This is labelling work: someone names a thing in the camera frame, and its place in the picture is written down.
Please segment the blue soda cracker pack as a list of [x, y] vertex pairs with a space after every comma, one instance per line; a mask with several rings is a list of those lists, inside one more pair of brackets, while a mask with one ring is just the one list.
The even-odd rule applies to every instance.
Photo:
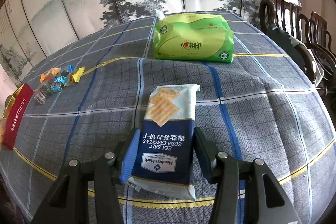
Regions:
[[156, 87], [141, 126], [128, 184], [137, 191], [194, 201], [192, 180], [196, 97], [199, 85]]

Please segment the dark sesame bar packet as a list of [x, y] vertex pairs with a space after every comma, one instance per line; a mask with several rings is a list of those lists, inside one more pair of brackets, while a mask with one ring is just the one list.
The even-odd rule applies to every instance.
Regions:
[[44, 81], [39, 84], [38, 88], [34, 92], [34, 100], [40, 105], [44, 105], [46, 99], [52, 95], [51, 91], [52, 81]]

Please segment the blue plaid tablecloth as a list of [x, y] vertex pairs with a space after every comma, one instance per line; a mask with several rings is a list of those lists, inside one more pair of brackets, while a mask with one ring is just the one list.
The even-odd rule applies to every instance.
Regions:
[[84, 67], [80, 81], [31, 101], [13, 150], [1, 153], [1, 175], [26, 219], [36, 212], [61, 166], [114, 148], [132, 127], [150, 121], [152, 97], [176, 92], [164, 112], [193, 121], [230, 155], [262, 158], [303, 223], [316, 223], [335, 194], [335, 129], [317, 90], [270, 38], [235, 14], [231, 63], [159, 60], [151, 49], [153, 17], [99, 31], [43, 61], [30, 87], [50, 68]]

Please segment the red toffee tin box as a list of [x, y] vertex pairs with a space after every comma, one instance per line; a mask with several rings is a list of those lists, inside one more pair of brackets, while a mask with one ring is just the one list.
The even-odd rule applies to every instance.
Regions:
[[12, 150], [17, 137], [23, 114], [33, 96], [33, 90], [27, 83], [7, 97], [5, 110], [1, 117], [1, 149]]

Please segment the blue candy wrapper lower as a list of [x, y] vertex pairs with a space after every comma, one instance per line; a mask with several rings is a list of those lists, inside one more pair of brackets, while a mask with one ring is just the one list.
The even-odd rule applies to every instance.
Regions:
[[59, 92], [62, 90], [62, 88], [64, 87], [64, 85], [66, 84], [67, 82], [67, 77], [66, 76], [60, 76], [60, 77], [57, 77], [53, 84], [51, 85], [51, 91], [52, 92]]

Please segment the blue candy wrapper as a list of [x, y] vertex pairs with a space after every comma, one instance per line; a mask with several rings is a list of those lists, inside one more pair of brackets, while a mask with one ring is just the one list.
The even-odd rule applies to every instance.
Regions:
[[70, 73], [74, 71], [74, 67], [72, 65], [67, 65], [61, 72], [61, 76], [68, 76]]
[[53, 84], [51, 85], [51, 91], [52, 92], [59, 92], [62, 90], [62, 88], [64, 87], [64, 85], [66, 84], [67, 82], [67, 77], [66, 76], [60, 76], [60, 77], [57, 77]]

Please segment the yellow candy wrapper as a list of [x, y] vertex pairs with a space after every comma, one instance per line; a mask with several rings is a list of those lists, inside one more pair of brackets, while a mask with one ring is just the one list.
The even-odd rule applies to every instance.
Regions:
[[67, 80], [66, 83], [64, 84], [64, 86], [71, 86], [74, 84], [78, 84], [82, 75], [85, 72], [85, 67], [80, 67], [76, 70], [74, 70], [73, 72], [71, 72], [68, 76], [67, 76]]

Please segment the orange candy wrapper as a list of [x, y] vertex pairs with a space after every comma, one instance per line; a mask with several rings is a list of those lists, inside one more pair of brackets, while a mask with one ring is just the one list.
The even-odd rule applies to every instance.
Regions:
[[51, 68], [46, 73], [41, 74], [39, 82], [43, 83], [44, 81], [55, 79], [57, 75], [60, 73], [60, 70], [61, 68]]

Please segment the blue candy wrapper upper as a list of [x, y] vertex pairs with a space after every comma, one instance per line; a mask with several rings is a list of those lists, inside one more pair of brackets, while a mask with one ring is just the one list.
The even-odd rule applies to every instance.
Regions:
[[74, 67], [72, 65], [67, 65], [61, 72], [61, 76], [68, 76], [70, 73], [74, 71]]

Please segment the green tissue pack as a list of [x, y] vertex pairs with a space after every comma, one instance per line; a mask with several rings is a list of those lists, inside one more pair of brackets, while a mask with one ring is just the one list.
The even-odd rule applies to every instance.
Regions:
[[153, 55], [161, 60], [231, 63], [234, 32], [221, 15], [157, 11]]

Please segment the dark wooden chair far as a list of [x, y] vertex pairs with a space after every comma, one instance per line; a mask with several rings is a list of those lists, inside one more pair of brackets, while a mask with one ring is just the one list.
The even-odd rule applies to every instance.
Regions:
[[311, 12], [310, 19], [312, 20], [311, 26], [313, 27], [312, 42], [327, 48], [335, 56], [335, 52], [331, 49], [332, 38], [327, 30], [327, 21], [315, 11]]

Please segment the dark wooden chair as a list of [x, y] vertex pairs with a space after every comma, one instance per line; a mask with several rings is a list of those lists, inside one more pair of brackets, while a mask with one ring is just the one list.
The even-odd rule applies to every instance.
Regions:
[[310, 19], [312, 20], [311, 26], [313, 27], [312, 42], [327, 48], [335, 56], [335, 52], [331, 49], [332, 38], [327, 30], [327, 21], [315, 11], [311, 12]]
[[299, 0], [262, 0], [261, 30], [281, 47], [315, 85], [321, 96], [335, 92], [335, 56], [312, 42], [312, 20]]

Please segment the dark wooden chair near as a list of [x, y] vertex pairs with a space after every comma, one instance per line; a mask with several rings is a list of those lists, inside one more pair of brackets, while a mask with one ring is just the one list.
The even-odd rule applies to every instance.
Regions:
[[312, 20], [299, 0], [262, 0], [261, 30], [281, 47], [315, 85], [321, 96], [335, 92], [335, 56], [312, 42]]

